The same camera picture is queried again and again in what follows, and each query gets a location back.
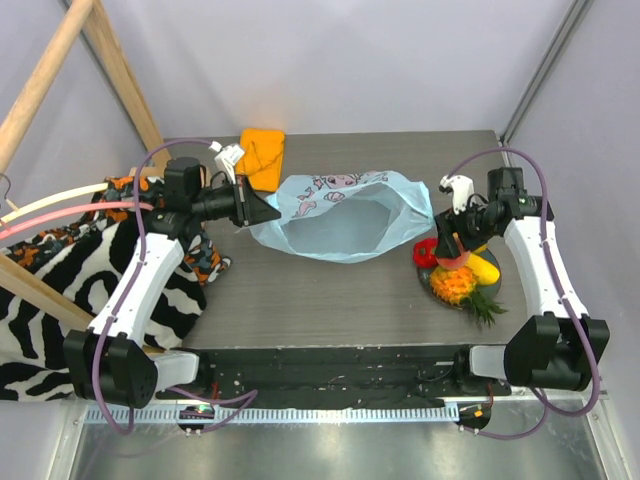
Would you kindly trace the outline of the fake red bell pepper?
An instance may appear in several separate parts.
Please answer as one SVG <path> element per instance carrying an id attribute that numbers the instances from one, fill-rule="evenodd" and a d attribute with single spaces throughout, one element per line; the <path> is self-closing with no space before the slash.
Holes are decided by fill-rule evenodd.
<path id="1" fill-rule="evenodd" d="M 425 238 L 413 246 L 412 259 L 418 268 L 435 268 L 438 265 L 434 253 L 438 244 L 435 237 Z"/>

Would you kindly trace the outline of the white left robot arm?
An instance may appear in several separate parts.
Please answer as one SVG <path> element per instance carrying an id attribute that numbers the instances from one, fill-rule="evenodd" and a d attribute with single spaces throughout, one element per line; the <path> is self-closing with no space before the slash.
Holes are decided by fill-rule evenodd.
<path id="1" fill-rule="evenodd" d="M 248 227 L 280 218 L 260 198 L 244 175 L 235 172 L 243 155 L 238 145 L 215 157 L 223 177 L 206 186 L 202 166 L 194 158 L 170 161 L 164 172 L 165 205 L 139 220 L 143 227 L 134 256 L 107 305 L 84 331 L 72 330 L 63 343 L 75 393 L 100 406 L 141 409 L 155 394 L 174 386 L 190 398 L 205 397 L 212 373 L 200 366 L 198 354 L 170 350 L 150 357 L 144 336 L 162 290 L 205 221 L 228 219 Z"/>

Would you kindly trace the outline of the fake peach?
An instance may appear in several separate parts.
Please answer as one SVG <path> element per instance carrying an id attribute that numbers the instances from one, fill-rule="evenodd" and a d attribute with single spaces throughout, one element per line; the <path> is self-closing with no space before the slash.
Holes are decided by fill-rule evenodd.
<path id="1" fill-rule="evenodd" d="M 437 257 L 436 261 L 440 267 L 446 270 L 457 270 L 464 267 L 468 262 L 471 253 L 469 251 L 463 252 L 461 255 L 455 258 Z"/>

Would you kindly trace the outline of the light blue plastic bag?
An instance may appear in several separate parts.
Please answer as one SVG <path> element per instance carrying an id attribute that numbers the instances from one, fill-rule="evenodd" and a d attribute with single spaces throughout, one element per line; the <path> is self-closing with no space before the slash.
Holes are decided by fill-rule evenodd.
<path id="1" fill-rule="evenodd" d="M 389 170 L 292 175 L 266 201 L 281 217 L 251 227 L 252 237 L 313 260 L 364 262 L 435 226 L 426 185 Z"/>

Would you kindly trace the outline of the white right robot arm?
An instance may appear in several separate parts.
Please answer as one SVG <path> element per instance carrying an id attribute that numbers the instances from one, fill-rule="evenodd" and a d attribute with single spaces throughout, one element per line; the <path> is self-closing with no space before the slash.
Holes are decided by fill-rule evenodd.
<path id="1" fill-rule="evenodd" d="M 472 345 L 451 371 L 457 391 L 472 395 L 488 379 L 511 386 L 583 391 L 610 338 L 608 325 L 590 317 L 575 293 L 557 242 L 553 213 L 524 187 L 519 168 L 487 174 L 488 195 L 470 178 L 445 176 L 441 192 L 452 198 L 435 218 L 440 258 L 453 259 L 493 237 L 504 239 L 523 287 L 528 318 L 504 345 Z"/>

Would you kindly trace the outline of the fake pineapple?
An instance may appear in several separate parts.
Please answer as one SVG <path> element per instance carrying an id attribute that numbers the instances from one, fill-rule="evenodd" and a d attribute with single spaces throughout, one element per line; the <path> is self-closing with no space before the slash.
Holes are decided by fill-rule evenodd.
<path id="1" fill-rule="evenodd" d="M 478 325 L 492 326 L 496 316 L 507 312 L 479 285 L 477 276 L 469 267 L 446 270 L 436 267 L 428 277 L 432 293 L 449 306 L 466 310 Z"/>

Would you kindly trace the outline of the fake yellow banana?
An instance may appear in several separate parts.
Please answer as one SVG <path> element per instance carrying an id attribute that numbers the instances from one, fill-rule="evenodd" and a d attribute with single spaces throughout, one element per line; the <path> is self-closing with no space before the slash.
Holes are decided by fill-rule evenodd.
<path id="1" fill-rule="evenodd" d="M 482 286 L 493 285 L 500 280 L 501 273 L 499 268 L 478 254 L 470 254 L 466 267 L 472 271 L 477 282 Z"/>

